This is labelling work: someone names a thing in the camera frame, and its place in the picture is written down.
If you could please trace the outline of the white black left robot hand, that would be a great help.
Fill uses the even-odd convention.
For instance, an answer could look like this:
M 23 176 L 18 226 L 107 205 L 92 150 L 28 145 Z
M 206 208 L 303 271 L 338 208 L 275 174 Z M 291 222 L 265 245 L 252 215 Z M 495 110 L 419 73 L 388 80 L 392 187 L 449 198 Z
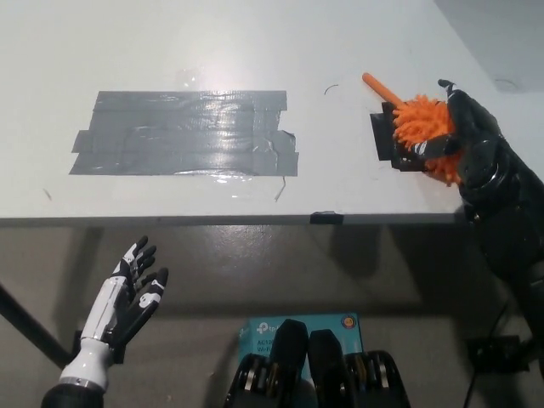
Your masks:
M 103 343 L 110 362 L 124 361 L 125 349 L 156 312 L 168 281 L 168 269 L 147 275 L 155 262 L 155 246 L 142 236 L 122 256 L 94 300 L 80 339 Z

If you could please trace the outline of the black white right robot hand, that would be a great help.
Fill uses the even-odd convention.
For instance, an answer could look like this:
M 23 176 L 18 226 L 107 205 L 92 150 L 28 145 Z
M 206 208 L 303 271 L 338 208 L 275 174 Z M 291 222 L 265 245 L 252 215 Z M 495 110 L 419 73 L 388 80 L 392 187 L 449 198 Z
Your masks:
M 447 110 L 454 129 L 414 144 L 411 153 L 422 160 L 434 160 L 453 156 L 477 142 L 503 138 L 496 118 L 476 99 L 449 80 L 439 79 L 438 84 L 446 91 Z

